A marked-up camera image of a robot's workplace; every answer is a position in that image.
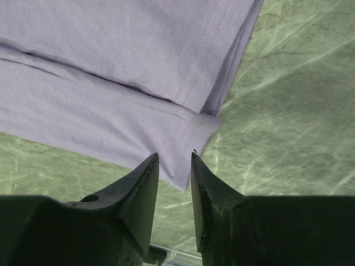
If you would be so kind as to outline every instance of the marble veining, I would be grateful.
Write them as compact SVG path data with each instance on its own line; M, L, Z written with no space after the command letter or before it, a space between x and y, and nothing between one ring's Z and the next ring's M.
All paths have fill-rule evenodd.
M355 195L355 1L265 0L202 154L245 195ZM75 201L130 169L0 134L0 194ZM191 189L160 182L152 242L197 254Z

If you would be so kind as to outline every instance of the stitching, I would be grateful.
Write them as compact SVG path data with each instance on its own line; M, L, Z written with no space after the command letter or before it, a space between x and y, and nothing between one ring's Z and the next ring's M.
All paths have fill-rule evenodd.
M206 110L205 110L205 109L202 110L202 114L203 114L203 116L202 116L202 118L201 118L200 123L199 123L198 125L195 125L194 128L193 128L193 130L192 130L192 135L194 135L195 132L196 132L196 130L197 130L197 128L201 126L201 124L202 124L202 122L203 122L203 120L204 120L204 118L205 118L205 115L206 115ZM173 173L174 173L174 169L175 169L175 165L176 165L176 158L177 158L177 156L178 156L178 154L180 153L180 150L181 150L181 144L182 144L182 141L180 142L179 152L177 152L177 153L176 153L176 156L175 156L174 165L173 165L173 169L172 169ZM179 175L180 169L181 169L181 162L180 162L180 164L179 164L179 167L178 167L177 170L176 170L176 173L175 173L175 176L174 176L173 180L175 180L175 178Z
M191 64L190 64L190 68L189 68L189 70L187 71L187 73L186 73L186 75L185 75L185 77L184 77L184 79L183 79L183 81L182 81L182 83L181 83L181 86L180 86L180 88L179 88L179 91L177 92L177 96L175 97L174 101L176 101L176 99L179 97L180 92L181 92L181 89L182 89L182 86L185 85L185 83L186 83L186 81L187 81L187 77L188 77L188 75L190 74L190 72L191 72L191 70L192 70L192 65L194 64L194 61L195 61L196 56L197 56L197 53L198 53L198 51L199 51L199 49L200 49L202 40L203 40L203 38L204 38L204 36L205 36L205 34L206 34L207 27L208 27L208 25L209 25L210 22L211 22L212 15L213 15L213 13L215 12L216 7L217 7L217 1L215 2L215 6L214 6L214 8L213 8L213 10L212 10L212 13L211 13L211 15L210 15L209 21L207 22L206 27L205 27L205 29L204 29L204 31L203 31L203 33L202 33L200 42L199 42L199 44L197 45L197 49L196 49L196 52L195 52L195 54L194 54L194 57L192 58L192 62L191 62Z
M215 33L214 33L213 37L212 37L211 43L210 43L210 45L209 45L209 47L208 47L208 50L207 50L207 52L206 52L206 54L205 54L204 61L202 62L201 67L200 67L200 70L199 70L199 72L197 73L197 76L196 76L196 78L195 78L195 80L194 80L194 83L192 84L192 87L190 88L189 93L187 94L185 100L182 102L182 105L185 104L185 102L187 101L187 99L189 98L189 96L190 96L190 94L191 94L191 92L192 92L192 89L193 89L194 86L196 85L196 82L197 82L197 80L198 80L198 78L199 78L199 76L200 76L200 74L201 74L201 72L202 72L202 69L203 69L204 65L205 65L206 58L207 58L207 56L208 56L208 54L209 54L209 52L210 52L210 50L211 50L212 43L213 43L213 41L214 41L214 39L215 39L215 37L216 37L216 34L217 34L217 32L218 32L218 30L219 30L219 28L220 28L221 22L222 22L222 20L224 19L224 16L225 16L225 14L226 14L226 12L227 12L227 8L228 8L230 2L231 2L231 0L229 0L228 3L227 3L227 6L226 6L226 8L225 8L225 10L224 10L224 12L223 12L223 16L222 16L221 20L220 20L219 23L218 23L218 26L217 26L217 28L216 28L216 30L215 30Z
M185 130L185 132L184 132L184 135L183 135L183 137L182 137L182 139L181 139L181 141L180 141L180 143L179 143L179 147L178 147L178 149L177 149L177 151L176 151L176 153L175 153L174 162L173 162L173 167L172 167L172 169L171 169L171 174L172 174L172 176L173 176L173 180L175 180L175 177L176 177L176 176L174 176L174 170L175 170L176 161L177 161L176 159L177 159L178 155L180 154L181 144L182 144L182 142L184 142L185 137L186 137L186 134L187 134L187 131L189 130L189 128L190 128L190 125L187 126L187 128L186 128L186 130Z

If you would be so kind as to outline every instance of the marble countertop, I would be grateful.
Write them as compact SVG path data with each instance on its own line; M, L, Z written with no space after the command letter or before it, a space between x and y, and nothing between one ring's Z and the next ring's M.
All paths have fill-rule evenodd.
M265 0L202 154L245 195L355 195L355 1ZM0 194L77 201L130 169L0 134ZM152 243L197 254L191 190L160 182Z

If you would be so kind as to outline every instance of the purple fabric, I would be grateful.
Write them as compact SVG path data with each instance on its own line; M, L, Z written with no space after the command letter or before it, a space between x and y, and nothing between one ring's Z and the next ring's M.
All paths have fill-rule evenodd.
M262 2L1 0L0 130L184 191Z

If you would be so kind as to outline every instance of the folded cloth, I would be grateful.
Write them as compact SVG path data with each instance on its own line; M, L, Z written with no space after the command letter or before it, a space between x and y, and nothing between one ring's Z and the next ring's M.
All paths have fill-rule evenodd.
M135 168L160 155L160 178L184 191L193 149L216 117L82 71L0 47L0 130Z
M218 115L263 0L2 0L2 42Z

